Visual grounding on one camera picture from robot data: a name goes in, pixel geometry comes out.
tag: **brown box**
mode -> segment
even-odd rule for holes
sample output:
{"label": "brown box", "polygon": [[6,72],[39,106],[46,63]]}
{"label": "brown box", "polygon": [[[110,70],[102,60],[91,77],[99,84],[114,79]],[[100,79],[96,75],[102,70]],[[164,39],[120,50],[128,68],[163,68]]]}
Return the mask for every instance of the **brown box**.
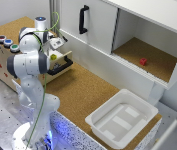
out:
{"label": "brown box", "polygon": [[[0,26],[0,35],[5,35],[8,39],[13,40],[14,44],[18,44],[18,36],[19,31],[22,27],[34,27],[34,21],[31,20],[28,17],[23,17],[18,20],[12,21],[10,23],[7,23],[5,25]],[[0,79],[5,82],[8,86],[10,86],[13,90],[16,90],[16,87],[14,86],[12,79],[14,79],[16,82],[20,83],[19,79],[15,79],[8,71],[6,67],[6,61],[7,58],[11,55],[15,55],[10,52],[9,49],[4,48],[3,45],[0,45]],[[66,62],[64,61],[64,56],[66,56],[69,59],[72,59],[72,52],[68,52],[64,54],[62,57],[59,57],[56,60],[50,61],[50,69],[52,69],[55,65],[55,63],[58,62],[58,64],[63,65]],[[60,73],[56,74],[55,76],[47,75],[47,83],[55,79],[56,77],[60,76],[61,74],[65,73],[71,68],[68,67],[61,71]],[[44,85],[44,75],[39,75],[39,80],[41,81],[42,85]]]}

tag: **small red block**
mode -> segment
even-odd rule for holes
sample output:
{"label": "small red block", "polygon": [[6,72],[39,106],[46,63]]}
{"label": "small red block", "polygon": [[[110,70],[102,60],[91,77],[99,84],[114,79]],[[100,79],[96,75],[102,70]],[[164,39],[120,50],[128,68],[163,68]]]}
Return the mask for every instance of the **small red block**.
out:
{"label": "small red block", "polygon": [[147,59],[146,59],[146,58],[140,59],[140,64],[141,64],[141,65],[145,66],[146,62],[147,62]]}

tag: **black door handle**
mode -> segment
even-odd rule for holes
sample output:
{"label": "black door handle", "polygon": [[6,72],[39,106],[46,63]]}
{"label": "black door handle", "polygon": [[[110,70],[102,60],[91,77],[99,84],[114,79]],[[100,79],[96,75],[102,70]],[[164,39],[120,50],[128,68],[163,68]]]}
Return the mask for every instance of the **black door handle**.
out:
{"label": "black door handle", "polygon": [[80,10],[80,21],[79,21],[79,31],[80,31],[80,34],[84,34],[86,33],[88,30],[86,28],[84,28],[84,12],[86,10],[89,10],[89,7],[84,5],[84,8],[82,8]]}
{"label": "black door handle", "polygon": [[67,56],[64,57],[64,60],[67,62],[66,64],[64,64],[61,67],[56,68],[54,70],[48,70],[47,73],[51,76],[54,76],[73,64],[73,61],[71,59],[69,59]]}

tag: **white plastic bin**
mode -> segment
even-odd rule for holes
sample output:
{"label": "white plastic bin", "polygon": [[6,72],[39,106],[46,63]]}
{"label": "white plastic bin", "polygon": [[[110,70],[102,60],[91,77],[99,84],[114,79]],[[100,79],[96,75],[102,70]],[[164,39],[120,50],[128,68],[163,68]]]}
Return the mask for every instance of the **white plastic bin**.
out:
{"label": "white plastic bin", "polygon": [[110,147],[123,149],[157,113],[157,108],[122,89],[85,120]]}

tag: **cork surface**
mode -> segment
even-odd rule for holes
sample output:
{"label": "cork surface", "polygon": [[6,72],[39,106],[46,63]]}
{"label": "cork surface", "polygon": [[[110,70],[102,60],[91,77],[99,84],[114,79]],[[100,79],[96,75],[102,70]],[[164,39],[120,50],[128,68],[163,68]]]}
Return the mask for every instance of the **cork surface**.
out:
{"label": "cork surface", "polygon": [[[171,74],[177,63],[177,58],[167,54],[137,38],[133,38],[113,53],[155,75],[156,77],[169,82]],[[140,59],[146,58],[145,66],[140,65]]]}
{"label": "cork surface", "polygon": [[[60,98],[60,113],[108,150],[112,149],[93,134],[85,118],[119,89],[74,63],[71,70],[47,84],[46,92]],[[124,150],[134,149],[160,119],[161,115],[155,116]]]}

